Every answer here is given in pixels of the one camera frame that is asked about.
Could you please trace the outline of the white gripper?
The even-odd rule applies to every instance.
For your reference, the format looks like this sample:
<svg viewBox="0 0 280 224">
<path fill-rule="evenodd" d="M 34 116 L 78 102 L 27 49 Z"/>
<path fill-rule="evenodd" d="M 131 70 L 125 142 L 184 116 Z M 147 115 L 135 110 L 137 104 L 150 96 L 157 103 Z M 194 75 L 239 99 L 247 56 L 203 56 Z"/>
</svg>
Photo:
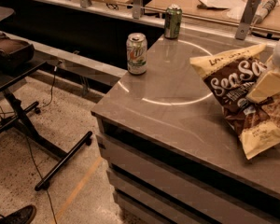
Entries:
<svg viewBox="0 0 280 224">
<path fill-rule="evenodd" d="M 280 39 L 273 49 L 273 64 L 280 67 Z M 280 72 L 269 71 L 261 76 L 251 88 L 246 98 L 259 104 L 280 92 Z"/>
</svg>

